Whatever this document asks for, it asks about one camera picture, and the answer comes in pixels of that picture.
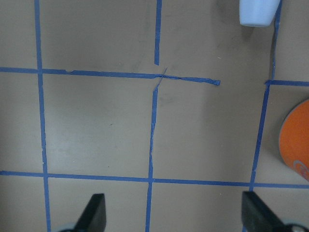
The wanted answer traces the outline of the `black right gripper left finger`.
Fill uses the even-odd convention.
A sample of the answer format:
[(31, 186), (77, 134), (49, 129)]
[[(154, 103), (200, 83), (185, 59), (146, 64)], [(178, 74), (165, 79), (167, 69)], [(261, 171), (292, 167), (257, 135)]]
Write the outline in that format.
[(76, 232), (103, 232), (107, 224), (105, 195), (93, 194), (75, 224)]

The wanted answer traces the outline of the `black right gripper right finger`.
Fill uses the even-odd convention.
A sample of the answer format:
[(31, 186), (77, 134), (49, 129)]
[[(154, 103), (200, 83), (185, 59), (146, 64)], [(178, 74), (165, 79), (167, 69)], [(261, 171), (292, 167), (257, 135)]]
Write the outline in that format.
[(253, 191), (242, 193), (241, 221), (247, 232), (292, 231)]

